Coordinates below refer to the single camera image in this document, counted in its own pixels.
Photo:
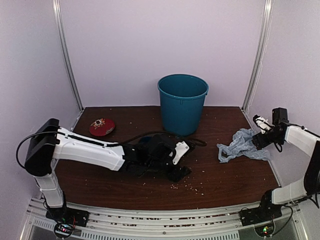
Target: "dark brown tabletop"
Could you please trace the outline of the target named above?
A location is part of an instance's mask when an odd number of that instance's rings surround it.
[[[95,137],[90,124],[110,118],[115,130]],[[250,128],[238,107],[204,107],[192,137],[207,142],[180,160],[192,173],[178,183],[163,175],[136,177],[101,166],[60,160],[59,184],[68,202],[126,210],[187,210],[252,203],[266,190],[278,187],[267,161],[241,156],[220,163],[217,144],[229,145],[240,128]],[[74,132],[108,142],[121,142],[148,131],[162,130],[160,107],[87,107]]]

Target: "bucket rim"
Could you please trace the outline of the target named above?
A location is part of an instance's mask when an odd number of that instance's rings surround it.
[[[194,78],[194,79],[198,79],[200,80],[206,87],[206,91],[200,95],[197,95],[197,96],[176,96],[176,95],[172,95],[172,94],[169,94],[165,91],[163,91],[161,88],[160,88],[160,84],[163,80],[165,80],[166,78],[169,78],[169,77],[175,77],[175,76],[184,76],[184,77],[191,77],[191,78]],[[171,75],[167,75],[167,76],[164,76],[162,77],[159,81],[158,81],[158,90],[165,94],[166,96],[168,97],[171,97],[173,99],[179,99],[179,100],[194,100],[194,99],[200,99],[202,97],[205,97],[207,94],[208,94],[208,91],[209,91],[209,85],[208,83],[206,83],[205,80],[201,79],[200,77],[197,77],[197,76],[194,76],[194,75],[189,75],[189,74],[182,74],[182,73],[178,73],[178,74],[171,74]]]

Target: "teal bucket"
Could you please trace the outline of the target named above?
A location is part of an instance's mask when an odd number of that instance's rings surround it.
[[[162,125],[181,136],[193,134],[200,122],[208,84],[199,77],[173,74],[158,82]]]

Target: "red plate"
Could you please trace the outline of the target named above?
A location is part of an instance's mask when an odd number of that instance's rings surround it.
[[[100,118],[91,123],[89,131],[93,136],[102,137],[111,133],[115,126],[114,121],[111,119]]]

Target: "crumpled towel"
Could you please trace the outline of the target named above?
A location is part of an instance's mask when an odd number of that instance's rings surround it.
[[[256,146],[252,143],[252,137],[254,135],[255,132],[252,129],[241,128],[233,135],[233,142],[231,142],[229,146],[217,144],[216,146],[219,148],[218,159],[220,163],[227,163],[231,159],[241,155],[245,155],[251,159],[270,160],[270,153],[268,150],[257,150]]]

